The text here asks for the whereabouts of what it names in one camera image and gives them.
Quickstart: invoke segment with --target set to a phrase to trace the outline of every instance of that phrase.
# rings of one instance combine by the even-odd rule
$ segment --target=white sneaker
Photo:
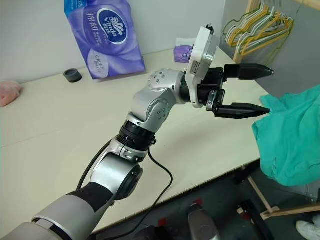
[[[320,228],[320,214],[317,216],[314,216],[312,221],[317,228]]]
[[[297,221],[295,228],[307,240],[320,240],[320,228],[307,221]]]

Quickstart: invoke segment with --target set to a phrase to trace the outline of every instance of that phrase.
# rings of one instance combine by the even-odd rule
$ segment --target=tissue package
[[[146,70],[127,0],[64,0],[64,13],[93,79]]]

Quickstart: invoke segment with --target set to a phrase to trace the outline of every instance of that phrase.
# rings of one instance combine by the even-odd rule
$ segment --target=table
[[[20,97],[0,109],[0,237],[75,190],[92,157],[118,134],[134,94],[153,71],[187,68],[174,62],[172,49],[147,54],[144,61],[146,73],[102,82],[94,82],[85,68],[77,83],[62,74],[25,83]],[[217,49],[212,67],[232,63]],[[255,81],[230,79],[224,89],[225,104],[261,105],[259,97],[267,94]],[[215,118],[191,104],[175,106],[151,148],[174,176],[160,202],[259,158],[252,124],[261,118]],[[141,166],[134,193],[109,208],[96,230],[147,209],[168,184],[169,176],[149,158]]]

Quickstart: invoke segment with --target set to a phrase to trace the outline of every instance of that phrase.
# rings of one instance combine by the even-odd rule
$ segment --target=white wall
[[[225,0],[128,0],[142,53],[174,47],[212,23],[220,36]],[[27,82],[83,68],[63,0],[0,0],[0,80]]]

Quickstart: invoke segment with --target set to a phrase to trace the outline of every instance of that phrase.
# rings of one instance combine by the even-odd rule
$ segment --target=teal shirt
[[[305,185],[320,179],[320,85],[301,94],[261,102],[269,116],[253,124],[261,169],[284,186]]]

